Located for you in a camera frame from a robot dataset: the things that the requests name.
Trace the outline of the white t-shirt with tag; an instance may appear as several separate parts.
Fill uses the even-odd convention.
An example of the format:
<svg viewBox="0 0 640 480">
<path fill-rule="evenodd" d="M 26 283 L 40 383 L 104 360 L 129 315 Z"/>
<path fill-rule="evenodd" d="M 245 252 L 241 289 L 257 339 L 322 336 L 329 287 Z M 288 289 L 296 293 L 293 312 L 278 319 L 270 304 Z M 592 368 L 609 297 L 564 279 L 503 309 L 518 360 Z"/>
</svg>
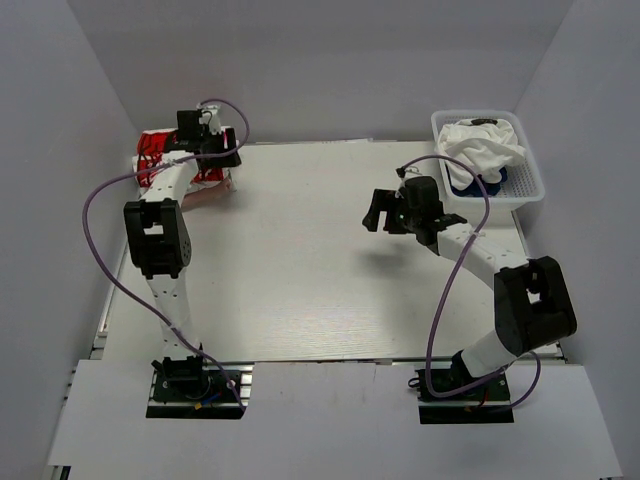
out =
<svg viewBox="0 0 640 480">
<path fill-rule="evenodd" d="M 496 183 L 500 169 L 526 163 L 527 149 L 508 120 L 471 118 L 443 125 L 436 135 L 436 153 L 454 158 L 478 178 Z"/>
</svg>

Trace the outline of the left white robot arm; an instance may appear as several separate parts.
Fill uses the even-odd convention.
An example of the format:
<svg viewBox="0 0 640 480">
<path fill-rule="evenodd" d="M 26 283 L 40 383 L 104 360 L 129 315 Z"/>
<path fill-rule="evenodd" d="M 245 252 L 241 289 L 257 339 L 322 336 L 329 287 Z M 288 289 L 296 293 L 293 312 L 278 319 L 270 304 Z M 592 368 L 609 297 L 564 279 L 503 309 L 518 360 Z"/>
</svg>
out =
<svg viewBox="0 0 640 480">
<path fill-rule="evenodd" d="M 190 154 L 227 153 L 236 146 L 235 131 L 221 125 L 217 105 L 177 112 L 175 129 L 142 133 L 134 158 L 141 198 L 124 207 L 131 260 L 146 279 L 161 322 L 163 359 L 153 363 L 158 373 L 188 398 L 199 399 L 211 387 L 203 358 L 194 353 L 202 344 L 194 333 L 186 293 L 186 268 L 192 245 L 182 204 L 193 206 L 232 189 L 231 169 L 237 153 L 219 159 L 189 161 L 152 171 Z"/>
</svg>

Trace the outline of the white logo t-shirt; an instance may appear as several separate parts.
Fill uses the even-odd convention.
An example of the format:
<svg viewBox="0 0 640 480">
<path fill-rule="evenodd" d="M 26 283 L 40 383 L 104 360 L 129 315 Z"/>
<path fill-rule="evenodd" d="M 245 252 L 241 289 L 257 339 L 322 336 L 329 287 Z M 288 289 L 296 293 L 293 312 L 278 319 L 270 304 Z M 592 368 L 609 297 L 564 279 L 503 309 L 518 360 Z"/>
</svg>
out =
<svg viewBox="0 0 640 480">
<path fill-rule="evenodd" d="M 142 132 L 136 147 L 136 153 L 132 157 L 132 167 L 135 172 L 146 170 L 156 166 L 163 160 L 165 143 L 173 140 L 175 129 L 145 130 Z M 213 188 L 231 175 L 229 168 L 209 168 L 204 172 L 199 171 L 187 190 L 188 194 L 202 189 Z"/>
</svg>

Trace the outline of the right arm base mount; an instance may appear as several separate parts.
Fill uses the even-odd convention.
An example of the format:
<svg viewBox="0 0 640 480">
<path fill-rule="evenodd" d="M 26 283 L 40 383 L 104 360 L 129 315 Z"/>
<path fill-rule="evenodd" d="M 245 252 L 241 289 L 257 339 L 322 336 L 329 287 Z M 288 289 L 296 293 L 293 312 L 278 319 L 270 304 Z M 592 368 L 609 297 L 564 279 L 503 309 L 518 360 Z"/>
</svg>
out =
<svg viewBox="0 0 640 480">
<path fill-rule="evenodd" d="M 464 393 L 436 398 L 426 386 L 424 369 L 407 382 L 417 394 L 422 425 L 511 424 L 514 422 L 511 394 L 505 374 Z"/>
</svg>

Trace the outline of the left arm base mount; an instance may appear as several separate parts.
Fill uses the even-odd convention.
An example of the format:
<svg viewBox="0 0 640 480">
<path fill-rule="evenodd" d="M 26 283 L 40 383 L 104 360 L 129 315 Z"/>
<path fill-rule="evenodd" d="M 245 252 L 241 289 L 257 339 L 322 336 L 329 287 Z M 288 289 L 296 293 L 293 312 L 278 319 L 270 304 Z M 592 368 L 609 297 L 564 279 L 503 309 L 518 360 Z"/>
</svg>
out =
<svg viewBox="0 0 640 480">
<path fill-rule="evenodd" d="M 219 369 L 200 356 L 152 362 L 148 419 L 239 420 L 248 406 L 252 368 Z"/>
</svg>

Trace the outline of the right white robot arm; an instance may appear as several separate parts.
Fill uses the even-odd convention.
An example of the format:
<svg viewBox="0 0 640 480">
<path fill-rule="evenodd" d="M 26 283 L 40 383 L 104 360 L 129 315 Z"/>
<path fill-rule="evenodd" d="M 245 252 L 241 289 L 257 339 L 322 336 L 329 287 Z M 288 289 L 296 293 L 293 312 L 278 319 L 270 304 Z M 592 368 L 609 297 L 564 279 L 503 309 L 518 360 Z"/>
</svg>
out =
<svg viewBox="0 0 640 480">
<path fill-rule="evenodd" d="M 362 224 L 370 232 L 414 235 L 432 253 L 453 261 L 454 274 L 465 269 L 493 293 L 493 328 L 453 356 L 444 389 L 425 381 L 433 397 L 475 398 L 523 355 L 576 333 L 559 263 L 549 256 L 529 259 L 511 252 L 483 237 L 480 227 L 464 217 L 445 213 L 433 178 L 410 178 L 397 190 L 375 190 Z"/>
</svg>

